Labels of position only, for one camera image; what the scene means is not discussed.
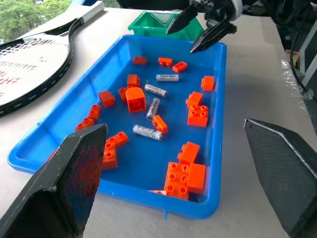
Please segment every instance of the tree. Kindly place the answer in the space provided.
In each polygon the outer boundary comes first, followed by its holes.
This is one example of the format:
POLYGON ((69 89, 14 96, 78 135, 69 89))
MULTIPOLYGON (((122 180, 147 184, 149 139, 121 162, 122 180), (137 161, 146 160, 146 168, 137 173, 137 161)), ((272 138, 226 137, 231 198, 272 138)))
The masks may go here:
POLYGON ((0 38, 14 40, 66 11, 71 0, 0 0, 0 38))

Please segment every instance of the tennis racket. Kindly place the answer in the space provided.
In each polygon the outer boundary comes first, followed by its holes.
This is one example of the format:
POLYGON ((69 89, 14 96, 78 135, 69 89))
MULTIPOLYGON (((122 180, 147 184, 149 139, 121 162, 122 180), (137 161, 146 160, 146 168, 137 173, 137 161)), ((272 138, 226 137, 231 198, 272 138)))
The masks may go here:
POLYGON ((74 32, 104 7, 97 1, 87 13, 62 26, 0 45, 0 117, 36 100, 65 75, 74 32))

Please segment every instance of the blue plastic tray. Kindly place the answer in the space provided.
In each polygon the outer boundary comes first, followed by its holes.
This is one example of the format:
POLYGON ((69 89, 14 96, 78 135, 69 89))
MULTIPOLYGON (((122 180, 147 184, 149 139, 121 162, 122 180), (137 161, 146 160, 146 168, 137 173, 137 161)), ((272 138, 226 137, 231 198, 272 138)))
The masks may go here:
MULTIPOLYGON (((216 44, 204 52, 191 54, 191 45, 190 41, 164 38, 133 35, 119 38, 13 148, 9 164, 17 170, 34 173, 63 139, 74 132, 91 105, 100 104, 97 93, 107 89, 115 96, 115 106, 103 108, 99 122, 108 124, 108 136, 124 131, 130 141, 117 150, 119 168, 103 172, 99 192, 163 210, 165 215, 173 212, 190 218, 210 216, 218 206, 220 195, 226 46, 216 44), (147 65, 133 64, 134 56, 145 56, 147 65), (188 64, 179 74, 179 82, 156 82, 156 74, 174 73, 171 67, 159 66, 159 57, 188 64), (154 127, 146 119, 147 111, 129 114, 117 93, 120 87, 126 86, 128 74, 137 74, 142 88, 150 83, 169 92, 169 98, 160 98, 158 109, 168 125, 163 141, 133 134, 134 124, 154 127), (201 80, 205 75, 215 76, 214 92, 202 91, 201 80), (193 91, 202 92, 203 105, 209 107, 207 128, 187 125, 185 100, 193 91), (187 141, 201 146, 197 163, 207 166, 204 194, 191 194, 190 201, 185 201, 149 192, 163 190, 168 162, 178 162, 177 154, 187 141)), ((148 109, 156 96, 145 94, 148 109)))

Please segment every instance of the battery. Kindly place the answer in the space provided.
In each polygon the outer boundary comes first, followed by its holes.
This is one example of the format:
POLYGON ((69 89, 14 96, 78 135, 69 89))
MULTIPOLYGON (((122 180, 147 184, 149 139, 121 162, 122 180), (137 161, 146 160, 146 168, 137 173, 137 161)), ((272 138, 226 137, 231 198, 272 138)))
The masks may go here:
POLYGON ((154 140, 162 140, 163 133, 158 130, 153 130, 141 125, 133 126, 133 133, 145 136, 154 140))
POLYGON ((146 84, 144 86, 144 89, 145 91, 148 91, 148 92, 151 92, 151 93, 154 93, 156 95, 159 95, 159 96, 162 96, 164 98, 167 98, 168 97, 168 92, 162 88, 158 88, 158 87, 155 87, 153 85, 150 85, 150 84, 146 84))
POLYGON ((178 74, 157 74, 157 82, 178 82, 178 74))
POLYGON ((149 111, 147 113, 148 120, 153 120, 153 117, 157 114, 159 103, 160 100, 158 98, 153 98, 152 104, 150 105, 149 111))

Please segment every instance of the black cable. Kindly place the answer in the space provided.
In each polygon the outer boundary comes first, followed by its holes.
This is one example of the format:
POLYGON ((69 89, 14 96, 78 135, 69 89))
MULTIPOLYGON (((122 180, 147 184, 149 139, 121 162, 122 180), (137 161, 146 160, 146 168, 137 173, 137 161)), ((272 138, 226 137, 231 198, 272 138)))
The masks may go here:
POLYGON ((292 44, 291 54, 290 54, 291 68, 292 68, 294 77, 295 77, 297 83, 302 87, 302 89, 304 90, 304 92, 308 92, 308 90, 307 90, 307 88, 302 84, 302 82, 300 81, 300 79, 299 79, 298 76, 297 76, 297 73, 296 73, 295 68, 294 68, 293 55, 294 55, 294 48, 295 48, 296 42, 297 42, 297 40, 298 40, 299 35, 303 32, 303 28, 304 28, 304 25, 305 25, 305 22, 306 22, 306 19, 307 19, 307 16, 308 16, 308 14, 309 14, 310 9, 311 9, 311 8, 309 7, 308 10, 307 10, 307 12, 306 12, 306 15, 305 15, 304 18, 303 18, 302 25, 301 25, 301 29, 300 29, 300 30, 297 32, 297 34, 296 34, 295 40, 293 41, 293 44, 292 44))

